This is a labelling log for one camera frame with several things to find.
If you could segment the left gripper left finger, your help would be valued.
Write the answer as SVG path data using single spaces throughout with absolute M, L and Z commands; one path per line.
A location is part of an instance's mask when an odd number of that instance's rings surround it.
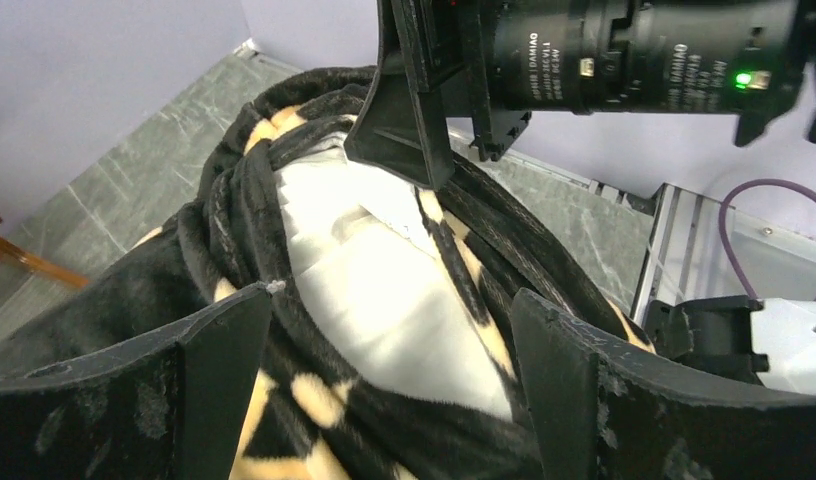
M 226 479 L 281 282 L 86 354 L 0 341 L 0 479 Z

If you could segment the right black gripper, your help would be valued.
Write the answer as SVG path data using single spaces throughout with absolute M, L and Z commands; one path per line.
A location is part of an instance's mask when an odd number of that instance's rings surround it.
M 349 159 L 438 190 L 454 172 L 447 120 L 499 159 L 536 111 L 627 108 L 633 1 L 382 1 L 379 66 Z

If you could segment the black floral pillowcase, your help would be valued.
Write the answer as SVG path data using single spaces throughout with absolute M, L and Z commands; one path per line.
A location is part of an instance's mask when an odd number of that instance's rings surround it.
M 355 124 L 374 68 L 289 77 L 246 103 L 208 157 L 195 197 L 27 330 L 45 358 L 86 354 L 281 282 L 226 479 L 537 479 L 541 466 L 511 331 L 533 290 L 644 351 L 643 330 L 495 179 L 463 157 L 441 191 L 357 165 L 358 203 L 429 255 L 502 382 L 512 416 L 373 386 L 314 322 L 292 272 L 276 173 Z

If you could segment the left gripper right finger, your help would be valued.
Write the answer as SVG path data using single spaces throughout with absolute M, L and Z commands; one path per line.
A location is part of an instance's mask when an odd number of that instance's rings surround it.
M 529 291 L 511 323 L 544 479 L 816 479 L 816 396 L 648 353 Z

